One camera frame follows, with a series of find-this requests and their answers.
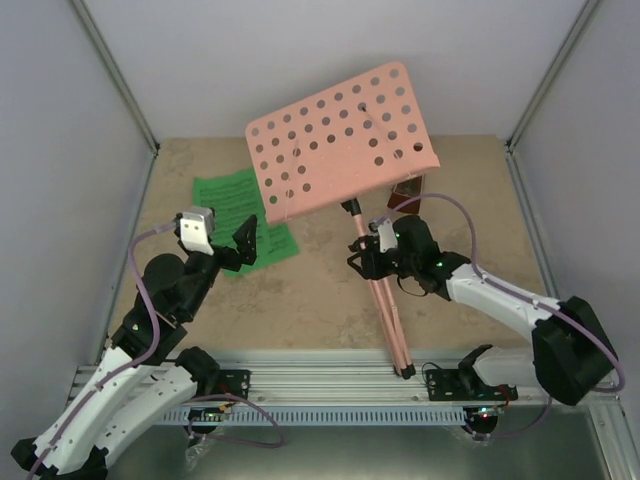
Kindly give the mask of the pink tripod music stand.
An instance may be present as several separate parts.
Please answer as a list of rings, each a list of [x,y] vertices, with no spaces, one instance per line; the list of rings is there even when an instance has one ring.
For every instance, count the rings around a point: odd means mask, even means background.
[[[440,165],[399,61],[252,120],[245,138],[269,225]]]

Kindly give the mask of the brown wooden metronome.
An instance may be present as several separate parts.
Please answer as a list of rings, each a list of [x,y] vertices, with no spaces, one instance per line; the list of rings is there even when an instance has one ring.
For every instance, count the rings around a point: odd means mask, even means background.
[[[395,209],[397,212],[404,214],[417,215],[420,211],[420,201],[416,200],[408,205],[400,207],[400,204],[413,197],[418,197],[422,194],[423,190],[423,177],[415,177],[407,181],[403,181],[394,185],[391,189],[391,194],[387,202],[388,209]]]

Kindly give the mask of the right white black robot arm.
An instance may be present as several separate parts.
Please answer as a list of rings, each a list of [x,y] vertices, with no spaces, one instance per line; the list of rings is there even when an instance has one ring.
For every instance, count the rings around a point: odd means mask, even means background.
[[[540,297],[496,278],[470,258],[441,250],[417,215],[372,224],[349,249],[347,262],[362,278],[411,278],[424,294],[478,310],[528,342],[519,351],[485,344],[467,354],[457,376],[471,399],[499,386],[526,386],[574,406],[615,368],[617,356],[587,301]]]

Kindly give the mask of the green sheet music page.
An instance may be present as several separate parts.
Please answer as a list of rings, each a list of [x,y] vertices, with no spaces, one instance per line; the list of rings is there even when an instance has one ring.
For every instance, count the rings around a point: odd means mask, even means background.
[[[193,204],[212,208],[215,211],[214,245],[235,247],[233,234],[249,216],[257,217],[256,247],[258,255],[268,244],[265,238],[266,223],[264,207],[251,168],[215,178],[194,179]]]
[[[269,226],[258,246],[258,266],[271,266],[296,256],[299,252],[299,246],[286,224]]]

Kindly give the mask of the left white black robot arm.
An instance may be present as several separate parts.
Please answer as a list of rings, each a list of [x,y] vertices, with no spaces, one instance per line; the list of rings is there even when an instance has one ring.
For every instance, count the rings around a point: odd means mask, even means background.
[[[256,261],[257,217],[249,216],[234,232],[232,246],[219,246],[211,240],[214,216],[211,209],[194,207],[134,239],[139,244],[173,231],[184,254],[160,254],[144,269],[132,269],[134,304],[89,381],[45,432],[12,448],[28,478],[104,479],[166,411],[192,399],[229,395],[219,363],[199,347],[183,350],[152,386],[134,392],[183,340],[185,324],[195,319],[218,274]]]

